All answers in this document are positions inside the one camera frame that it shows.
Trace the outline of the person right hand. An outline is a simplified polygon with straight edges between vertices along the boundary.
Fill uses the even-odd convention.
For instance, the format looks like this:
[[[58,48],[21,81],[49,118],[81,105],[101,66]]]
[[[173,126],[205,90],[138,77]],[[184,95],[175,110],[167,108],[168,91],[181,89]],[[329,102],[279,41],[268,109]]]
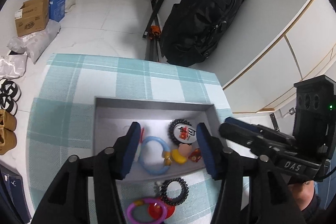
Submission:
[[[288,188],[301,211],[313,212],[318,209],[314,181],[310,180],[303,184],[289,184]]]

